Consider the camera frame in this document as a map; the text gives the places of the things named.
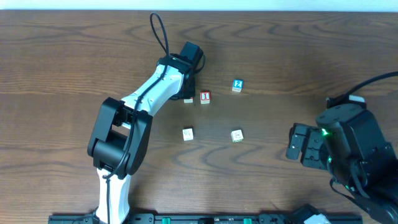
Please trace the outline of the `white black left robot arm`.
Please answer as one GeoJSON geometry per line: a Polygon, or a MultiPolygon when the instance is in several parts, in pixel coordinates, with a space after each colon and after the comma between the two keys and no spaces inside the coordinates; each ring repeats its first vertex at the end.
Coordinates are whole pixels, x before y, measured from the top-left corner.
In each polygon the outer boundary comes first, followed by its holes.
{"type": "Polygon", "coordinates": [[[131,177],[146,155],[153,118],[168,100],[194,96],[200,61],[182,54],[160,58],[153,75],[135,92],[103,101],[87,147],[100,178],[99,222],[125,222],[131,177]]]}

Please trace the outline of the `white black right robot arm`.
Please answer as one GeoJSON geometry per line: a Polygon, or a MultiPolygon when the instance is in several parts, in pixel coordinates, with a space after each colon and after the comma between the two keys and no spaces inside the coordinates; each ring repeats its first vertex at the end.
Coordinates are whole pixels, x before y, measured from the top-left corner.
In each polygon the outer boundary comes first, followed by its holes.
{"type": "Polygon", "coordinates": [[[359,104],[325,110],[316,126],[295,123],[286,158],[326,170],[346,198],[379,223],[397,223],[397,157],[375,116],[359,104]]]}

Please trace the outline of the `red letter I block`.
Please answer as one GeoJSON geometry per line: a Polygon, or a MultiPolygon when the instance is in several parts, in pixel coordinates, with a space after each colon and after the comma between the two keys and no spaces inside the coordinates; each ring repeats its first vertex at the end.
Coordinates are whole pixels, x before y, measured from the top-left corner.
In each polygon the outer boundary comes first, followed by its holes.
{"type": "Polygon", "coordinates": [[[202,91],[200,93],[200,103],[209,104],[211,101],[211,93],[209,91],[202,91]]]}

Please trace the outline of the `blue number 2 block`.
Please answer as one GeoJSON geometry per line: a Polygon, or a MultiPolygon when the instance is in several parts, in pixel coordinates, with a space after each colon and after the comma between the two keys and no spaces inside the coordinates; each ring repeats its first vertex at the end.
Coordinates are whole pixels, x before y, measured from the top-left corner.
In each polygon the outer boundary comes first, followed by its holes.
{"type": "Polygon", "coordinates": [[[243,89],[244,81],[235,79],[233,81],[232,91],[241,92],[243,89]]]}

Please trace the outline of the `red letter A block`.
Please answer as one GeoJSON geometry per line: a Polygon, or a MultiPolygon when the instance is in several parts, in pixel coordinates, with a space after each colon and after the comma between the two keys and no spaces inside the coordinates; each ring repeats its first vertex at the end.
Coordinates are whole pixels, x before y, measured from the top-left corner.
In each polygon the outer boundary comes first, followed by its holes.
{"type": "Polygon", "coordinates": [[[184,101],[184,103],[193,103],[193,97],[184,99],[183,101],[184,101]]]}

